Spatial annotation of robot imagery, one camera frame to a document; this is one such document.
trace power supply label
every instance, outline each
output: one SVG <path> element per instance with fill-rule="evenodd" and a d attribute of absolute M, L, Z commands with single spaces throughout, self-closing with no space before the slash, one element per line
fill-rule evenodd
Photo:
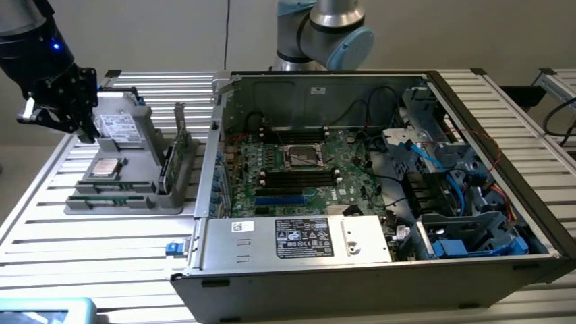
<path fill-rule="evenodd" d="M 329 219 L 278 219 L 277 255 L 281 259 L 334 257 Z"/>

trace warning label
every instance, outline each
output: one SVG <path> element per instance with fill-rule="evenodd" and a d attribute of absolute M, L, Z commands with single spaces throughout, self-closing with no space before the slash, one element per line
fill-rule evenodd
<path fill-rule="evenodd" d="M 278 219 L 277 255 L 281 259 L 334 257 L 329 219 Z"/>
<path fill-rule="evenodd" d="M 141 143 L 135 120 L 126 115 L 101 115 L 105 129 L 118 143 Z"/>

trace robotic arm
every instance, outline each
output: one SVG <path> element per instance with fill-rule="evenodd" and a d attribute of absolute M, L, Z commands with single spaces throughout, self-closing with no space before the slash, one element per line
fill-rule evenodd
<path fill-rule="evenodd" d="M 18 122 L 38 124 L 94 143 L 101 136 L 97 70 L 74 63 L 49 0 L 0 0 L 0 68 L 21 86 L 27 106 Z M 275 70 L 354 70 L 374 33 L 359 0 L 281 0 Z"/>
<path fill-rule="evenodd" d="M 49 0 L 0 1 L 0 67 L 27 100 L 18 122 L 77 133 L 94 143 L 97 70 L 74 63 L 54 14 Z"/>
<path fill-rule="evenodd" d="M 275 70 L 355 70 L 373 50 L 359 0 L 281 0 Z"/>

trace motherboard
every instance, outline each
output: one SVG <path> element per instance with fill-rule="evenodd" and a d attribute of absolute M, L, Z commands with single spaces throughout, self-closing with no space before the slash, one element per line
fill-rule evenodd
<path fill-rule="evenodd" d="M 366 133 L 262 132 L 227 148 L 233 217 L 383 215 L 379 183 L 353 163 Z"/>

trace circuit board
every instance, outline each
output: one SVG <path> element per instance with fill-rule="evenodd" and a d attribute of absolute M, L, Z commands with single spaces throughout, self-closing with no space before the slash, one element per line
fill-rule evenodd
<path fill-rule="evenodd" d="M 159 186 L 161 192 L 163 194 L 171 193 L 173 187 L 179 181 L 182 162 L 185 160 L 186 150 L 189 147 L 187 136 L 190 135 L 187 132 L 186 124 L 183 123 L 179 126 L 179 132 L 177 134 L 173 147 L 169 149 L 167 161 L 161 171 Z"/>
<path fill-rule="evenodd" d="M 306 203 L 299 205 L 269 205 L 269 216 L 285 215 L 342 215 L 343 208 L 358 205 L 365 215 L 383 215 L 386 208 L 375 206 L 367 195 L 374 193 L 378 182 L 353 164 L 357 154 L 357 133 L 349 130 L 330 132 L 322 143 L 309 143 L 298 148 L 301 152 L 321 147 L 319 163 L 309 157 L 298 159 L 301 163 L 290 165 L 290 149 L 293 145 L 265 144 L 257 135 L 250 135 L 238 143 L 238 156 L 231 167 L 231 182 L 234 191 L 233 217 L 254 217 L 257 214 L 257 190 L 262 187 L 259 177 L 267 172 L 301 172 L 311 170 L 330 171 L 339 169 L 342 180 L 335 186 L 303 188 Z M 375 204 L 383 204 L 379 197 Z"/>

